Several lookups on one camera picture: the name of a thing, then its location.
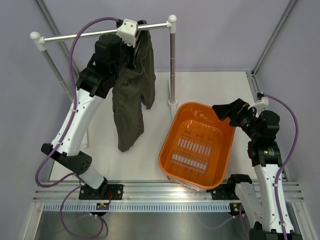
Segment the dark green shorts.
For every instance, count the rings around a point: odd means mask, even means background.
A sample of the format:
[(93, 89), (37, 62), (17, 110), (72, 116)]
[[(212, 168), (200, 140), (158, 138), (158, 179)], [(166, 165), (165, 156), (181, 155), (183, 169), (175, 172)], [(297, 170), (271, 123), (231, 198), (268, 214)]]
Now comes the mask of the dark green shorts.
[(142, 105), (150, 109), (155, 101), (154, 50), (149, 30), (140, 32), (139, 43), (135, 69), (126, 68), (112, 89), (113, 119), (121, 152), (128, 151), (144, 133)]

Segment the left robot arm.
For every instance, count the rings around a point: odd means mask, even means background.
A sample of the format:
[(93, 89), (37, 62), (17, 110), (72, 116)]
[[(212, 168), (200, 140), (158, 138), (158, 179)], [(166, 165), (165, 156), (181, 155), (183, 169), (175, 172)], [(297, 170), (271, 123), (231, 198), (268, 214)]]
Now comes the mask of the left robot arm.
[(81, 151), (81, 144), (93, 116), (117, 79), (126, 68), (134, 69), (137, 40), (137, 36), (119, 34), (98, 38), (93, 55), (76, 81), (76, 101), (55, 139), (41, 147), (44, 154), (85, 182), (80, 190), (84, 199), (106, 200), (111, 196), (107, 179), (95, 169), (92, 157)]

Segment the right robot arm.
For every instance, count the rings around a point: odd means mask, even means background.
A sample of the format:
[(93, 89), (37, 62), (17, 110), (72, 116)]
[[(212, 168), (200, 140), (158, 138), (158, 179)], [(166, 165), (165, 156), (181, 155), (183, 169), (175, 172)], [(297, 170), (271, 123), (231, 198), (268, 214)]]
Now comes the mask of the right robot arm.
[(301, 240), (288, 214), (282, 181), (284, 163), (276, 142), (280, 129), (277, 113), (264, 110), (257, 114), (256, 107), (242, 99), (229, 104), (213, 105), (220, 121), (229, 120), (232, 127), (241, 128), (250, 138), (248, 156), (257, 176), (260, 197), (248, 175), (232, 174), (226, 192), (241, 202), (240, 212), (245, 212), (251, 240)]

